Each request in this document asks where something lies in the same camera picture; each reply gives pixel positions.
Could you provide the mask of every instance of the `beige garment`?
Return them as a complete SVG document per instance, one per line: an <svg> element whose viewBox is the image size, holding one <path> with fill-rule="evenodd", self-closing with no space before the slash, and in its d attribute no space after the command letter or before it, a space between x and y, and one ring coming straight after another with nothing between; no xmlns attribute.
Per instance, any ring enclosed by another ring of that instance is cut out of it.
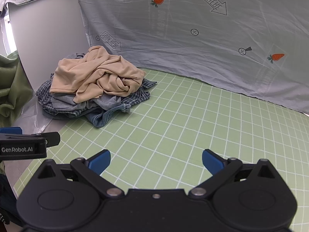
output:
<svg viewBox="0 0 309 232"><path fill-rule="evenodd" d="M82 59L62 59L55 71L50 93L76 93L84 102L104 92L126 97L141 86L145 72L102 46L93 46Z"/></svg>

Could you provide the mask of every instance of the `blue denim fabric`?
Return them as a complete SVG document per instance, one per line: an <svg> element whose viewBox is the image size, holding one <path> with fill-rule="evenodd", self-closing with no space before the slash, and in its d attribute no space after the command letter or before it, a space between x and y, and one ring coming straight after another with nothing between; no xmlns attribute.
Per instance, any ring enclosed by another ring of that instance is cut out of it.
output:
<svg viewBox="0 0 309 232"><path fill-rule="evenodd" d="M79 118L80 116L85 116L95 127L103 127L107 124L107 122L112 118L115 111L122 111L124 113L129 113L131 109L130 104L121 104L116 106L108 111L103 110L101 107L95 107L91 109L87 109L81 113L79 116L74 116L72 118L67 117L66 115L59 113L57 115L51 115L46 111L43 111L43 115L60 120L71 120Z"/></svg>

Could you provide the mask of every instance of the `green fabric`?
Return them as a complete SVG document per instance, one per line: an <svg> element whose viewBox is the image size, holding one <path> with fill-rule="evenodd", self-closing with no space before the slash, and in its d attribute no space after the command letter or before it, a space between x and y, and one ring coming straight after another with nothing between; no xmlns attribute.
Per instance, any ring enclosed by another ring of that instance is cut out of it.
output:
<svg viewBox="0 0 309 232"><path fill-rule="evenodd" d="M0 55L0 127L12 126L32 94L17 51Z"/></svg>

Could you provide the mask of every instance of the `carrot print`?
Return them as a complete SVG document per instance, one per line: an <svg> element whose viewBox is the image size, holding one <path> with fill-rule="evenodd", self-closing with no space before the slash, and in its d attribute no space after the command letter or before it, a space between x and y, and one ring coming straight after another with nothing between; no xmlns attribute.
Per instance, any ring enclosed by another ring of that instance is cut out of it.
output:
<svg viewBox="0 0 309 232"><path fill-rule="evenodd" d="M267 59L270 60L271 63L273 63L273 61L278 61L283 56L284 54L273 54L273 55L269 55Z"/></svg>
<svg viewBox="0 0 309 232"><path fill-rule="evenodd" d="M158 7L158 5L162 4L164 0L153 0L151 1L151 5L154 5L155 7Z"/></svg>

